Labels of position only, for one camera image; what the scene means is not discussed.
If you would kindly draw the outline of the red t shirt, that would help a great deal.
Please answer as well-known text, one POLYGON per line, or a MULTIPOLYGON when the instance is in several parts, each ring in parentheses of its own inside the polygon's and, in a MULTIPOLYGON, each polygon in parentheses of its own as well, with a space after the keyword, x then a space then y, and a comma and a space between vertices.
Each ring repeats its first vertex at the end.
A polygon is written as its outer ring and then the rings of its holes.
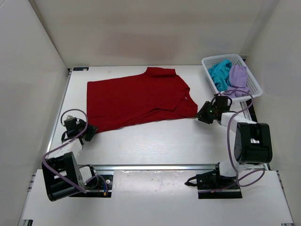
POLYGON ((154 121, 193 118, 198 105, 175 69, 87 83, 87 117, 98 132, 154 121))

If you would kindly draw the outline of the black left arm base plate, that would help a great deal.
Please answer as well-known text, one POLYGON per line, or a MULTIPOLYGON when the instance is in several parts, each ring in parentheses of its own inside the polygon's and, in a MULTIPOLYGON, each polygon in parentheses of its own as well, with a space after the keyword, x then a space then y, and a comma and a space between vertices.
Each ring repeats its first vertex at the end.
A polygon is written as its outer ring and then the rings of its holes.
POLYGON ((94 170, 83 172, 83 180, 85 182, 86 194, 85 198, 111 198, 113 188, 112 170, 94 170))

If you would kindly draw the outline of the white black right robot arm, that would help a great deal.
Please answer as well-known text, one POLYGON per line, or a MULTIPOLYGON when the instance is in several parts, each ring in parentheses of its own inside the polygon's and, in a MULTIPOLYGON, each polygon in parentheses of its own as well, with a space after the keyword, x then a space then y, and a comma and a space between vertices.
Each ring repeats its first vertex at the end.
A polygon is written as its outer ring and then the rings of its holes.
POLYGON ((197 120, 206 124, 217 121, 226 127, 227 138, 235 133, 234 147, 227 142, 229 159, 217 163, 214 170, 189 178, 186 186, 198 187, 203 193, 215 193, 240 187, 239 174, 245 169, 270 163, 273 157, 270 128, 266 123, 250 121, 230 110, 232 99, 216 94, 197 113, 197 120))

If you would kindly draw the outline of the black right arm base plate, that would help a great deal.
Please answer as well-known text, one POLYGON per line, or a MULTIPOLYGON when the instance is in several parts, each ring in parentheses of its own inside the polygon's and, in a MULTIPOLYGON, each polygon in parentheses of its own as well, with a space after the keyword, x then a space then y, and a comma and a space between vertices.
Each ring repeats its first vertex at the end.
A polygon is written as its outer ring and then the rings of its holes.
POLYGON ((189 178, 186 186, 196 187, 199 199, 241 199, 242 193, 235 177, 221 176, 214 169, 189 178))

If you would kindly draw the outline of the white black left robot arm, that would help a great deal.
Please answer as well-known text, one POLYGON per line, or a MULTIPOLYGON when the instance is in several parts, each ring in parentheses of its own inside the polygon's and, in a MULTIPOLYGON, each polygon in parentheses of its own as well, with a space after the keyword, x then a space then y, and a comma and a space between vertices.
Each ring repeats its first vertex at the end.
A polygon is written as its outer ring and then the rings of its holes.
POLYGON ((66 131, 61 136, 64 147, 59 148, 45 158, 45 163, 78 186, 75 188, 42 163, 43 177, 48 199, 52 202, 69 196, 85 196, 82 190, 94 189, 98 186, 99 177, 90 164, 79 166, 76 157, 86 142, 91 141, 97 127, 87 125, 82 119, 67 116, 63 122, 66 131))

